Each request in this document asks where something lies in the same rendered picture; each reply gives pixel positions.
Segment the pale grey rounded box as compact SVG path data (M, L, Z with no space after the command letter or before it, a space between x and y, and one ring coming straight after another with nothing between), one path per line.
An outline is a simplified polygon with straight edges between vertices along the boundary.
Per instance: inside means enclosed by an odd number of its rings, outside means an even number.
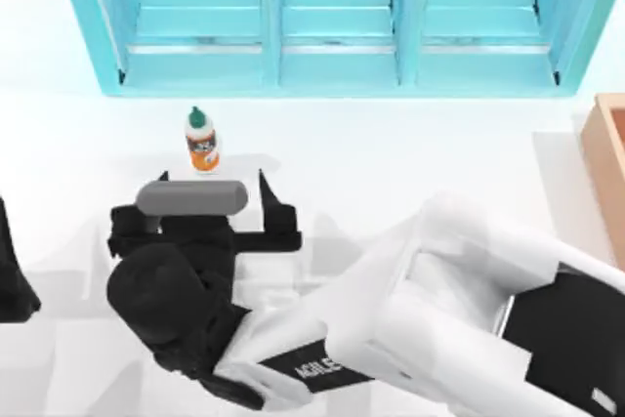
M150 216L231 216L247 203L239 181L156 181L136 196L138 208Z

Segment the white orange bottle green cap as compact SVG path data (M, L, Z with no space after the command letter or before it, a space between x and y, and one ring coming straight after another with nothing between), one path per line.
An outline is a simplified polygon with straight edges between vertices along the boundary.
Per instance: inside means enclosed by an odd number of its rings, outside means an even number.
M220 160L220 139L212 119L194 105L185 121L187 150L192 167L199 173L213 173Z

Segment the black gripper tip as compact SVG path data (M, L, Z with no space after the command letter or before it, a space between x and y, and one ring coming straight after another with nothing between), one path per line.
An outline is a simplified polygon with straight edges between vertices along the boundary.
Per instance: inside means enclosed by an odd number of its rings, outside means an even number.
M25 323L42 303L19 264L4 199L0 196L0 324Z

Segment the light blue rack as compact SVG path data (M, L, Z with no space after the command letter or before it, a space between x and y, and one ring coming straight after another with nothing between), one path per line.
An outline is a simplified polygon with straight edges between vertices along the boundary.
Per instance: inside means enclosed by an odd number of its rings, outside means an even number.
M568 97L616 0L70 0L115 97Z

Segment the salmon-coloured box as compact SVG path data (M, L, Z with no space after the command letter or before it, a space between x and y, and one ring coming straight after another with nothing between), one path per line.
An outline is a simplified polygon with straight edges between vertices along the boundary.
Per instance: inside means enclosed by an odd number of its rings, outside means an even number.
M615 264L625 271L625 93L600 93L581 145Z

